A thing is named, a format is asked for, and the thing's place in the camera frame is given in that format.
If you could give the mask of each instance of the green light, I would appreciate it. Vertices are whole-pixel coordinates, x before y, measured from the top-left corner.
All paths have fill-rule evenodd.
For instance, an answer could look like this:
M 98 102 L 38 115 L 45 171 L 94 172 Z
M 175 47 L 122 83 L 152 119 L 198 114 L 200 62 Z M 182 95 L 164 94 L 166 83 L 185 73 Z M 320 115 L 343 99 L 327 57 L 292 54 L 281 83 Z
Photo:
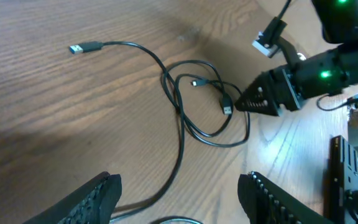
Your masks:
M 330 71 L 323 71 L 320 74 L 321 78 L 328 78 L 331 76 L 331 72 Z

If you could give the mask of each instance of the wood grain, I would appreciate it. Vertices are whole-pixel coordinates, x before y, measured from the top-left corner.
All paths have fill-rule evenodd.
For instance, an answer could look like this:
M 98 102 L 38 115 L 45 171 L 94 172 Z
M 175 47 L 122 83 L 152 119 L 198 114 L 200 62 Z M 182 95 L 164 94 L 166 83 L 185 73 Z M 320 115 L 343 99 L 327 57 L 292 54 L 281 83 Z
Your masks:
M 69 45 L 134 41 L 166 65 L 209 60 L 224 80 L 245 88 L 261 71 L 284 63 L 250 45 L 271 18 L 254 0 L 0 0 L 0 223 L 26 221 L 104 170 L 121 174 L 119 206 L 137 202 L 161 187 L 177 157 L 177 117 L 152 58 L 123 46 L 72 55 Z M 193 65 L 173 74 L 181 72 L 212 77 Z M 180 85 L 188 116 L 205 131 L 219 128 L 225 117 L 218 93 L 188 81 Z M 281 118 L 253 114 L 249 142 L 232 149 L 186 134 L 171 189 L 122 222 L 185 215 L 246 223 L 237 179 L 251 170 L 321 212 L 329 139 L 338 134 L 347 136 L 346 112 L 319 111 L 314 100 Z M 235 112 L 214 140 L 243 136 L 244 116 Z

